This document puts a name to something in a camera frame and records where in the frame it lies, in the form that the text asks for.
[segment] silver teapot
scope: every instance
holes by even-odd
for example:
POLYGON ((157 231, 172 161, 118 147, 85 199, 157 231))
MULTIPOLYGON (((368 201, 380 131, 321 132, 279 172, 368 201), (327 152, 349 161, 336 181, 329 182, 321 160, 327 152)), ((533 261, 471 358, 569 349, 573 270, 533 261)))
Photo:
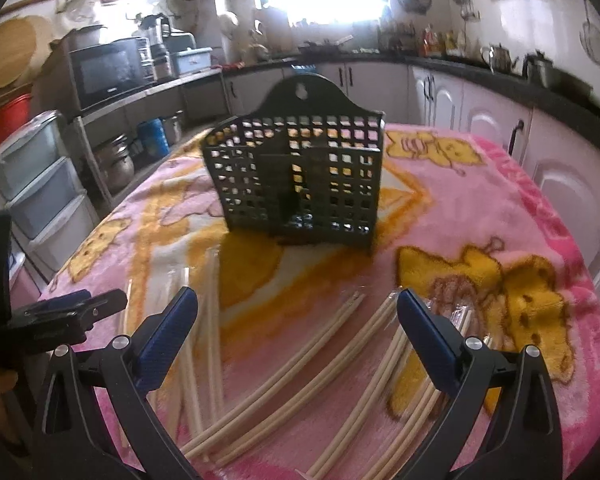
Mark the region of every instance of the silver teapot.
POLYGON ((511 61, 511 54, 508 48, 504 48, 502 44, 484 46, 480 49, 482 60, 489 65, 493 73, 500 72, 502 74, 510 74, 518 63, 519 57, 515 61, 511 61), (484 58, 484 54, 488 54, 488 59, 484 58))

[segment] red bucket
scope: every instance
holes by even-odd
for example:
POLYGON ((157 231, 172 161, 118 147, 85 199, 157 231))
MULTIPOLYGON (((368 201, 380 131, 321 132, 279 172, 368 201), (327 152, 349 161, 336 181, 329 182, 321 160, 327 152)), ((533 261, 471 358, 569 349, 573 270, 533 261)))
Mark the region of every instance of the red bucket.
POLYGON ((31 94, 24 94, 0 107, 0 145, 29 121, 30 101, 31 94))

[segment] blue bucket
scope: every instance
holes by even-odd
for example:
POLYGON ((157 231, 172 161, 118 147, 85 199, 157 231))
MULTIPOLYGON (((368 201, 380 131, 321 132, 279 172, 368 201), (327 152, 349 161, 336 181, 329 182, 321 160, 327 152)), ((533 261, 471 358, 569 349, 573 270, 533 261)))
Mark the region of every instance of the blue bucket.
POLYGON ((138 139, 142 142, 144 150, 156 160, 169 155, 167 137, 164 135, 162 121, 151 119, 138 124, 138 139))

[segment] black plastic basket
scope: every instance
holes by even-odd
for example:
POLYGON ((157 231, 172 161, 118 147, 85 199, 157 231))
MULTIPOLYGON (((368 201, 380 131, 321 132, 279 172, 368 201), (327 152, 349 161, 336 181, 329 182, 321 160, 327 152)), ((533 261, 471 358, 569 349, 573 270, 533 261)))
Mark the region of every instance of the black plastic basket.
POLYGON ((203 155, 227 227, 370 248, 383 117, 304 74, 275 85, 259 110, 218 124, 203 155))

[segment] pink blanket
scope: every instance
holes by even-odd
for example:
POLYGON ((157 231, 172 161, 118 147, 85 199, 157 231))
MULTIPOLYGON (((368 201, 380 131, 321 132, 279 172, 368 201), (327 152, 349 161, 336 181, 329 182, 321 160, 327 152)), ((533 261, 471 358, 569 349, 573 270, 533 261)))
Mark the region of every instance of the pink blanket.
MULTIPOLYGON (((161 310, 183 276, 205 292, 208 250, 219 250, 220 412, 212 409, 206 321, 192 353, 201 427, 191 427, 188 399, 183 402, 180 395, 180 368, 173 367, 150 399, 183 446, 280 370, 353 291, 365 294, 289 384, 193 459, 205 478, 229 480, 298 480, 298 471, 311 469, 369 386, 398 328, 395 320, 275 432, 227 465, 216 460, 328 366, 392 290, 410 286, 440 309, 470 300, 475 335, 491 336, 496 348, 540 347, 558 399, 567 476, 600 435, 600 299, 574 240, 519 165, 486 140, 389 124, 384 149, 372 256, 329 244, 281 247, 264 235, 228 235, 218 196, 196 144, 190 143, 94 231, 45 295, 80 288, 92 294, 127 290, 126 321, 104 320, 82 346, 98 348, 161 310)), ((398 363, 325 478, 363 478, 403 427, 401 410, 414 397, 413 378, 404 367, 416 369, 417 363, 413 357, 398 363)), ((135 463, 108 399, 101 393, 100 400, 123 457, 135 463)), ((493 403, 487 399, 458 465, 472 459, 493 403)))

